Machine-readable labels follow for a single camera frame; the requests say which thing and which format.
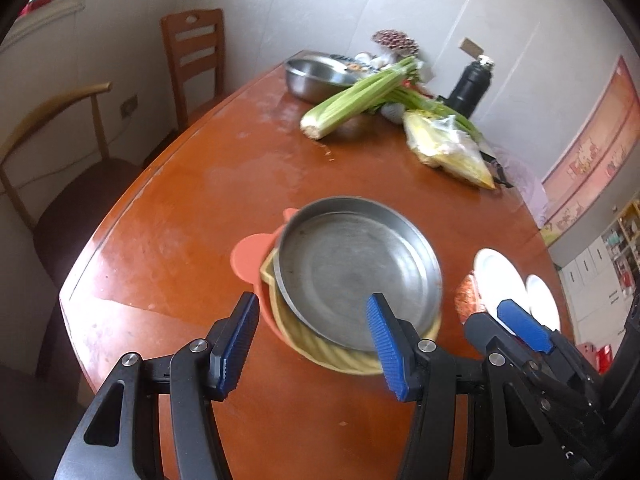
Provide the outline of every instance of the celery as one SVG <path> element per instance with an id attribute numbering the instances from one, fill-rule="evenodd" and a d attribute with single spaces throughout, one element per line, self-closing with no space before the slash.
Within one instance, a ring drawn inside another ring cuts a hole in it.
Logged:
<path id="1" fill-rule="evenodd" d="M 414 57 L 361 79 L 356 84 L 309 110 L 300 120 L 300 129 L 311 139 L 322 139 L 340 124 L 371 108 L 400 86 L 416 69 Z"/>
<path id="2" fill-rule="evenodd" d="M 469 137 L 471 137 L 476 144 L 482 140 L 482 133 L 480 133 L 474 124 L 465 116 L 459 114 L 452 108 L 449 108 L 446 104 L 434 99 L 429 99 L 420 92 L 410 88 L 399 86 L 398 88 L 393 89 L 376 104 L 381 105 L 383 103 L 400 103 L 407 110 L 425 110 L 442 118 L 454 115 L 460 128 L 464 132 L 468 133 Z"/>

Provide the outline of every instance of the wooden table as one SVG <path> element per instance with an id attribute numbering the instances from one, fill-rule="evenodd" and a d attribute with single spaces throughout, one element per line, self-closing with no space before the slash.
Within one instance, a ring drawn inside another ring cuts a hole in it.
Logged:
<path id="1" fill-rule="evenodd" d="M 85 247 L 60 294 L 76 355 L 94 390 L 127 351 L 172 354 L 231 311 L 248 285 L 229 255 L 272 232 L 282 212 L 331 195 L 378 200 L 430 241 L 442 268 L 438 344 L 474 356 L 453 307 L 455 287 L 484 247 L 551 288 L 571 331 L 558 276 L 514 190 L 479 190 L 421 165 L 402 130 L 362 116 L 313 142 L 310 108 L 286 91 L 282 67 L 254 80 L 184 132 L 131 186 Z M 261 323 L 238 389 L 214 406 L 234 478 L 394 478 L 412 405 L 381 376 L 318 367 Z M 177 479 L 167 399 L 165 474 Z"/>

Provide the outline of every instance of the wooden chair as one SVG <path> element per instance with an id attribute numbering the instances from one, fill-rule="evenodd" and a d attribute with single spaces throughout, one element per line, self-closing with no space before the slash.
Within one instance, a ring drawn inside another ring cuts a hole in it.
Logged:
<path id="1" fill-rule="evenodd" d="M 0 146 L 0 182 L 24 224 L 33 232 L 33 245 L 42 266 L 60 288 L 89 238 L 127 187 L 141 173 L 126 160 L 111 158 L 100 118 L 97 95 L 111 83 L 59 94 L 32 110 Z M 58 114 L 83 99 L 91 99 L 95 137 L 102 160 L 76 177 L 36 220 L 27 211 L 4 171 L 4 163 L 18 146 Z"/>
<path id="2" fill-rule="evenodd" d="M 213 27 L 212 32 L 199 34 L 197 29 Z M 174 90 L 178 129 L 184 131 L 223 99 L 225 86 L 225 23 L 222 9 L 194 9 L 169 14 L 160 19 L 164 50 L 169 63 Z M 216 70 L 214 96 L 191 112 L 187 111 L 184 83 L 206 71 Z"/>

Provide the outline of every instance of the yellow bowl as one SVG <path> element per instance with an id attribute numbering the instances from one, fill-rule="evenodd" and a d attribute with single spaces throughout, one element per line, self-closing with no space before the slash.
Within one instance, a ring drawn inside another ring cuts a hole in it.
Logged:
<path id="1" fill-rule="evenodd" d="M 260 276 L 269 285 L 273 319 L 288 345 L 300 355 L 329 370 L 351 375 L 381 374 L 380 361 L 374 352 L 352 350 L 332 343 L 316 334 L 296 317 L 276 284 L 273 273 L 273 257 L 276 251 L 277 249 L 271 251 L 260 267 Z M 441 320 L 441 315 L 438 313 L 431 328 L 422 337 L 435 340 L 440 330 Z"/>

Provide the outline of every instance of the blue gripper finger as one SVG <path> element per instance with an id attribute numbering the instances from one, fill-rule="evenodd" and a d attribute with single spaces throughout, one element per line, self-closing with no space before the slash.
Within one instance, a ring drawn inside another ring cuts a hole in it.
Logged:
<path id="1" fill-rule="evenodd" d="M 534 352 L 548 354 L 553 349 L 546 329 L 515 301 L 502 300 L 498 305 L 498 318 Z"/>
<path id="2" fill-rule="evenodd" d="M 212 341 L 210 369 L 217 379 L 216 389 L 222 398 L 238 386 L 259 316 L 257 296 L 244 292 L 220 334 Z"/>
<path id="3" fill-rule="evenodd" d="M 387 386 L 402 402 L 417 400 L 422 387 L 415 374 L 414 350 L 380 292 L 367 301 L 367 322 Z"/>

